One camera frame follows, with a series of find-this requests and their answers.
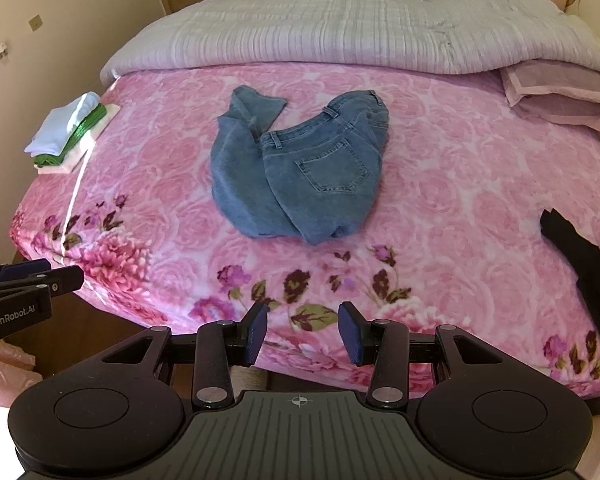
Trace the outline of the blue denim jeans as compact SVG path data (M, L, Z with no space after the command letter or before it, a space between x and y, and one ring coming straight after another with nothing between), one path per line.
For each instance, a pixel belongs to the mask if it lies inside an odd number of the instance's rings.
M356 232L376 200L388 108L372 90L355 90L275 130L286 105L248 86L233 91L211 149L215 205L254 238L317 245Z

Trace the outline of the pink curtain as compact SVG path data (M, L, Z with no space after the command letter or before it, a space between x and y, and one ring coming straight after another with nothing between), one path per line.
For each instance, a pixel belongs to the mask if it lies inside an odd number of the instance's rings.
M0 406L9 408L15 398L42 380L35 356L0 340Z

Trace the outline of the pink rose bed blanket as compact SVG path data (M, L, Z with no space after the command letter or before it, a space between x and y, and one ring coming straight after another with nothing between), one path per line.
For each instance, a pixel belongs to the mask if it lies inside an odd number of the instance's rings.
M363 389L336 312L460 326L600 396L600 325L543 237L557 210L600 244L600 140L527 119L496 73L326 64L138 72L70 174L37 177L10 237L80 266L81 297L193 333L270 309L265 370Z

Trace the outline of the green folded garment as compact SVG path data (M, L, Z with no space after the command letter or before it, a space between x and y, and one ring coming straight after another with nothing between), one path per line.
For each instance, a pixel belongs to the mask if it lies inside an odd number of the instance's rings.
M70 136L67 144L59 155L41 154L32 157L33 163L35 164L37 162L40 166L60 164L68 154L68 151L70 151L79 142L79 140L82 139L82 136L84 136L88 130L91 130L91 128L93 128L94 125L96 125L105 116L105 114L105 105L99 104L99 106L96 107L91 114L89 114L87 118L85 118L84 121L78 125L78 128L73 131L73 134Z

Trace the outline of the cream folded garment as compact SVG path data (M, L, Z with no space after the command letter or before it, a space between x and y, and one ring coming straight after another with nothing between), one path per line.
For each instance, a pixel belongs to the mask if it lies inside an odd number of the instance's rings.
M109 123L120 112L121 107L116 104L107 104L105 106L105 116L94 125L91 130L82 136L82 139L70 150L64 160L58 165L40 166L37 162L34 164L38 174L70 174L70 172L79 165L79 162L87 153L91 153L95 147L97 139L107 128Z

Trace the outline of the light blue folded garment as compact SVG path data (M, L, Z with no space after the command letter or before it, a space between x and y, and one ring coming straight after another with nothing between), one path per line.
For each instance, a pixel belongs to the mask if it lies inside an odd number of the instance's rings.
M99 95L90 91L64 106L53 108L24 148L24 152L31 157L41 154L59 155L73 131L99 104Z

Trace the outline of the black garment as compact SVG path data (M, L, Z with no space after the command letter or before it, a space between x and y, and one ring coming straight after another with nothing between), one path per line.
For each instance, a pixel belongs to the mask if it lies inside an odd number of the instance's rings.
M568 260L577 274L577 288L600 334L600 248L581 236L559 211L544 210L541 234Z

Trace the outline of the mauve pillow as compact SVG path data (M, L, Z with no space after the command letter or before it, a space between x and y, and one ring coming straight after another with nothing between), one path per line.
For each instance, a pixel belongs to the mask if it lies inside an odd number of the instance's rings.
M509 106L519 116L600 133L600 73L576 64L533 60L500 69Z

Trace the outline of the grey striped quilt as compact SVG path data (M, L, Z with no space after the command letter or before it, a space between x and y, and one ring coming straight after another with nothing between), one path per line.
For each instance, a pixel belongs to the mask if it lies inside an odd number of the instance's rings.
M600 73L600 40L550 0L204 0L146 26L99 78L278 62L465 75L529 60Z

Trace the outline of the wall socket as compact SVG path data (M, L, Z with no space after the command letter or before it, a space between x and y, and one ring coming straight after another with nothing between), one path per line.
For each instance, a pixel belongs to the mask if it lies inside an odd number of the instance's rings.
M39 15L35 15L33 18L29 20L29 27L32 32L36 32L43 25L42 18Z

